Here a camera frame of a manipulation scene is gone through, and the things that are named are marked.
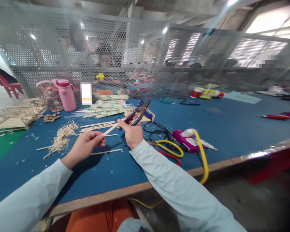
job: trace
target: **ceiling light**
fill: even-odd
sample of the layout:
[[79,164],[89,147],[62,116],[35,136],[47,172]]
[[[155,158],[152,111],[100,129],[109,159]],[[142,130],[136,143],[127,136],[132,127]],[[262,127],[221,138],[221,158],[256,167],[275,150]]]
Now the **ceiling light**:
[[228,1],[228,6],[233,5],[233,4],[236,3],[236,2],[237,2],[237,0],[229,0],[229,1]]

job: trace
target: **ceiling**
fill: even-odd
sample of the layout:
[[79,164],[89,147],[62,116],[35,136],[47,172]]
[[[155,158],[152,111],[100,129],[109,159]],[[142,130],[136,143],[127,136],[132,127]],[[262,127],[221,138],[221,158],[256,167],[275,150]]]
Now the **ceiling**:
[[105,15],[127,17],[129,8],[141,19],[237,30],[260,0],[238,0],[225,7],[228,0],[17,0],[41,6],[78,9]]

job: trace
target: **person's left hand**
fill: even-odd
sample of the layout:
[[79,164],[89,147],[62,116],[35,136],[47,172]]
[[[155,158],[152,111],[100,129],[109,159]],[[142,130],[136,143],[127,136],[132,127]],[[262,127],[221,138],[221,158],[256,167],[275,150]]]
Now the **person's left hand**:
[[106,140],[103,133],[99,131],[89,131],[82,133],[77,138],[71,151],[61,159],[61,162],[72,169],[76,164],[88,158],[94,147],[105,147]]

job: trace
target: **pink bottle lid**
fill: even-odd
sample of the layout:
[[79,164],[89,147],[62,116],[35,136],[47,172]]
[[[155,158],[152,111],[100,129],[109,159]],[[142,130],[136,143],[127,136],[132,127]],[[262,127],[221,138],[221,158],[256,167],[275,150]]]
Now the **pink bottle lid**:
[[68,80],[66,80],[66,79],[59,79],[58,80],[58,85],[60,87],[67,87],[67,86],[70,85],[70,82]]

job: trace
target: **wooden table edge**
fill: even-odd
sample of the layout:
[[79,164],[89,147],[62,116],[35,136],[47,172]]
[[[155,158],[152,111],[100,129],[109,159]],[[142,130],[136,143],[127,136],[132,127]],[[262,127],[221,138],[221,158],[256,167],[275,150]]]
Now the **wooden table edge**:
[[[227,160],[223,160],[223,161],[220,161],[217,163],[210,164],[210,165],[208,165],[208,169],[210,172],[216,171],[216,170],[219,170],[222,168],[226,168],[226,167],[229,167],[229,166],[232,166],[235,164],[239,164],[239,163],[242,163],[242,162],[254,159],[254,158],[263,157],[265,155],[269,155],[271,153],[285,150],[288,148],[290,148],[290,139],[285,140],[277,145],[271,146],[269,149],[266,149],[264,151],[258,151],[255,153],[251,153],[249,155],[244,155],[241,157],[227,159]],[[198,176],[198,175],[202,175],[203,174],[203,167],[188,170],[187,173],[193,177]],[[107,202],[110,200],[115,200],[118,198],[126,197],[128,195],[135,194],[135,193],[138,193],[141,191],[145,191],[145,190],[148,190],[150,188],[152,188],[152,185],[149,183],[149,181],[147,181],[147,182],[136,184],[133,186],[120,188],[120,189],[116,189],[113,191],[100,193],[97,195],[69,201],[66,203],[52,206],[47,211],[47,213],[44,215],[44,217],[51,218],[51,217],[55,217],[58,215],[70,213],[72,211],[75,211],[75,210],[78,210],[81,208],[86,208],[88,206],[93,206],[93,205],[97,205],[97,204]]]

